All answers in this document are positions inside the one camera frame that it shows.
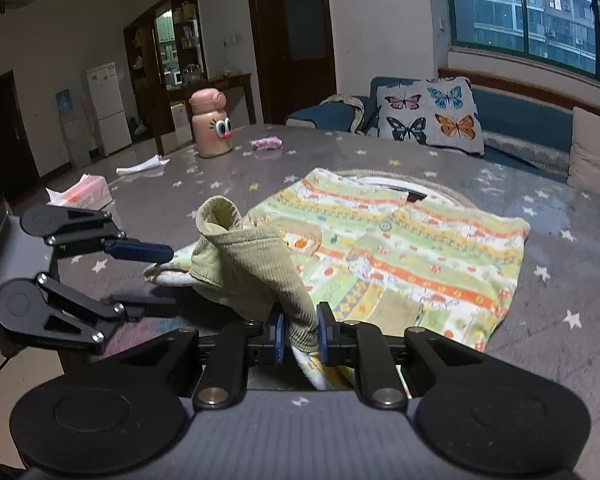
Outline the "patterned green children's garment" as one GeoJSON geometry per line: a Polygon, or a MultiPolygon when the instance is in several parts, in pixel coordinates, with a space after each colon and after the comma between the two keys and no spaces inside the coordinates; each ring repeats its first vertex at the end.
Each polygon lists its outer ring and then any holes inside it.
{"type": "Polygon", "coordinates": [[[196,242],[146,269],[146,281],[193,288],[253,320],[280,304],[294,358],[320,390],[349,375],[318,358],[318,304],[386,335],[418,326],[483,350],[512,303],[530,231],[447,190],[410,200],[322,168],[250,211],[218,195],[193,218],[196,242]]]}

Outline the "pink tissue pack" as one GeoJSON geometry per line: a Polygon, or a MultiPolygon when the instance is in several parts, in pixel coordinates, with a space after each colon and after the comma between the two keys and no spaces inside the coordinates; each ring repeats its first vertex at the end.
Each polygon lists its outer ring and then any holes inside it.
{"type": "Polygon", "coordinates": [[[46,188],[46,193],[48,204],[58,207],[102,210],[114,201],[106,179],[94,174],[82,174],[80,180],[64,192],[46,188]]]}

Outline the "white crumpled paper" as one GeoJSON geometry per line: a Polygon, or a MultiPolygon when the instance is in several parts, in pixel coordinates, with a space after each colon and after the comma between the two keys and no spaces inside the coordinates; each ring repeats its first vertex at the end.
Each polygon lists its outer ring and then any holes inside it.
{"type": "Polygon", "coordinates": [[[160,155],[155,155],[134,166],[117,168],[116,174],[118,176],[127,176],[128,174],[140,174],[144,171],[161,169],[164,166],[166,166],[168,162],[170,162],[170,159],[164,158],[160,155]]]}

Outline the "white refrigerator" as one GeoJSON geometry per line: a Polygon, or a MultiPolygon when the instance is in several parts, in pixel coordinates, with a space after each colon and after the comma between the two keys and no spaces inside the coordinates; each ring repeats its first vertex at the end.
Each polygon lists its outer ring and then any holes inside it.
{"type": "Polygon", "coordinates": [[[104,156],[117,153],[131,143],[124,111],[117,66],[108,63],[86,72],[88,92],[95,112],[98,146],[104,156]]]}

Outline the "pink cartoon water bottle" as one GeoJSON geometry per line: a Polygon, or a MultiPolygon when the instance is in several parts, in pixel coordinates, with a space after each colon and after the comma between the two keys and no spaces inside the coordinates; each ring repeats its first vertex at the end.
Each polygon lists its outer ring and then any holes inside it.
{"type": "Polygon", "coordinates": [[[225,110],[226,96],[215,88],[195,91],[189,98],[198,154],[213,158],[232,150],[232,123],[225,110]]]}

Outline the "round table induction cooker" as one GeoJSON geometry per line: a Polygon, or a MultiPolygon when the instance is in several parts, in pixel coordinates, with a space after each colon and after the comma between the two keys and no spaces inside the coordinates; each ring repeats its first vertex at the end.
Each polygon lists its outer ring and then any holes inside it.
{"type": "Polygon", "coordinates": [[[337,170],[336,174],[339,177],[351,178],[366,184],[393,188],[395,191],[413,192],[423,196],[440,196],[456,206],[478,209],[478,206],[468,197],[452,188],[406,174],[368,169],[337,170]]]}

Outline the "small pink wrapped item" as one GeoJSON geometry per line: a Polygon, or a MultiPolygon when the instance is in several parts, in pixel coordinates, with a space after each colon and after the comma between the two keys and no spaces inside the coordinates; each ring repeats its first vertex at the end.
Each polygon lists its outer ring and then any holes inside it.
{"type": "Polygon", "coordinates": [[[253,151],[274,151],[283,146],[283,141],[278,136],[265,136],[251,140],[249,145],[253,151]]]}

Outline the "dark wood display cabinet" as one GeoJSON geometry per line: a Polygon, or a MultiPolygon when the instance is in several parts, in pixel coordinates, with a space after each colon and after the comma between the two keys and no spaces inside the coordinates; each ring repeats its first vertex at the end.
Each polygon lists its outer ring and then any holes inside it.
{"type": "Polygon", "coordinates": [[[123,29],[138,123],[148,128],[157,153],[175,150],[178,132],[195,141],[188,99],[197,90],[242,89],[248,122],[257,122],[248,73],[214,76],[204,59],[198,0],[160,0],[123,29]]]}

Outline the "striped blanket on sofa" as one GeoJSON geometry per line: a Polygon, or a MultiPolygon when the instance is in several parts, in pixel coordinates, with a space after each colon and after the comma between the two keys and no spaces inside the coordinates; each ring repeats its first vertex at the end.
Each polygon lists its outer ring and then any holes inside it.
{"type": "Polygon", "coordinates": [[[330,96],[318,107],[320,117],[317,125],[325,130],[357,133],[364,126],[367,104],[366,96],[330,96]]]}

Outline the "butterfly print pillow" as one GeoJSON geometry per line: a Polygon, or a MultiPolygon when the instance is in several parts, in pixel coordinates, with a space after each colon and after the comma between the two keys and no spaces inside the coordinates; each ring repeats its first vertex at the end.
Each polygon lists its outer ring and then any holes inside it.
{"type": "Polygon", "coordinates": [[[465,77],[385,84],[376,91],[378,136],[482,156],[483,133],[465,77]]]}

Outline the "dark wooden door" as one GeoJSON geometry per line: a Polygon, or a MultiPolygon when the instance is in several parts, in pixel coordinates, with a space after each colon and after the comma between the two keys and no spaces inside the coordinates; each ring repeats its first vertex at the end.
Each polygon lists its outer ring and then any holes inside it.
{"type": "Polygon", "coordinates": [[[249,0],[249,13],[265,122],[336,93],[329,0],[249,0]]]}

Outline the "blue bench sofa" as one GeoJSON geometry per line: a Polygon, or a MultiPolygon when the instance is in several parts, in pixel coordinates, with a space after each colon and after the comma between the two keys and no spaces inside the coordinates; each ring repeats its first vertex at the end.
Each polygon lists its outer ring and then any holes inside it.
{"type": "Polygon", "coordinates": [[[479,73],[377,76],[365,96],[336,94],[286,125],[416,142],[566,182],[587,133],[600,146],[600,109],[550,90],[479,73]]]}

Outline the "beige cushion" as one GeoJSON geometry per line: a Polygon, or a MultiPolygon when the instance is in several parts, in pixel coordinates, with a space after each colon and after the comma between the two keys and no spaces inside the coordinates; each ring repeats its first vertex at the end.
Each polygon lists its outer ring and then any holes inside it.
{"type": "Polygon", "coordinates": [[[575,107],[568,184],[600,196],[600,116],[575,107]]]}

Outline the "green framed window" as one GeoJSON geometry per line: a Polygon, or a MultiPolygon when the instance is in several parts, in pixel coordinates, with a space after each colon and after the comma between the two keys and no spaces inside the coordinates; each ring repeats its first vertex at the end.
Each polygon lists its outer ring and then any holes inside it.
{"type": "Polygon", "coordinates": [[[449,0],[452,44],[600,82],[600,0],[449,0]]]}

